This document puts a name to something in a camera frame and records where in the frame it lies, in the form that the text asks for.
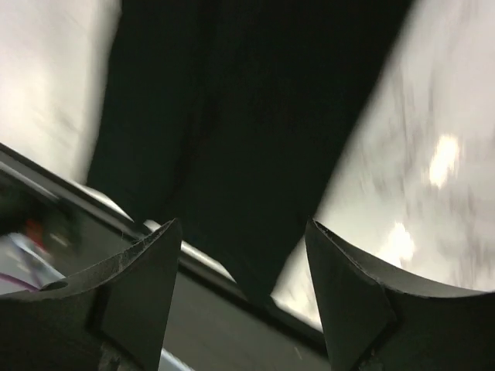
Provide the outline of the black t shirt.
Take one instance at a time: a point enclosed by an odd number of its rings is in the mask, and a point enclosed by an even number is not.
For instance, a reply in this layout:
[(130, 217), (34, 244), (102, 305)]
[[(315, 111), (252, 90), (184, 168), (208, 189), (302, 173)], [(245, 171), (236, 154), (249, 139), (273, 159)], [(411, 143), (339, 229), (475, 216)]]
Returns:
[(269, 304), (411, 6), (123, 1), (87, 185)]

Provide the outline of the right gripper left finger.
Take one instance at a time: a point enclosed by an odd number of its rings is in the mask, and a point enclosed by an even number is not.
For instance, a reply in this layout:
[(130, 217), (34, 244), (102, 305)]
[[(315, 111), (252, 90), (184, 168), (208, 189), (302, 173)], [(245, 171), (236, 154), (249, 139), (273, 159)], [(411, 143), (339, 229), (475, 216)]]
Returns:
[(1, 368), (157, 370), (181, 243), (169, 221), (39, 291), (2, 295)]

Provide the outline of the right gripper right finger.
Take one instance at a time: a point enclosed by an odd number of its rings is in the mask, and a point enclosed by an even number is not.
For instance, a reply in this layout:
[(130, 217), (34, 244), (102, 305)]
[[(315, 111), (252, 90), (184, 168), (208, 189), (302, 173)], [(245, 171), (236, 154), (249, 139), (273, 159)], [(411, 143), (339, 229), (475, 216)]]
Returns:
[(333, 370), (494, 368), (494, 295), (441, 284), (311, 221), (306, 253)]

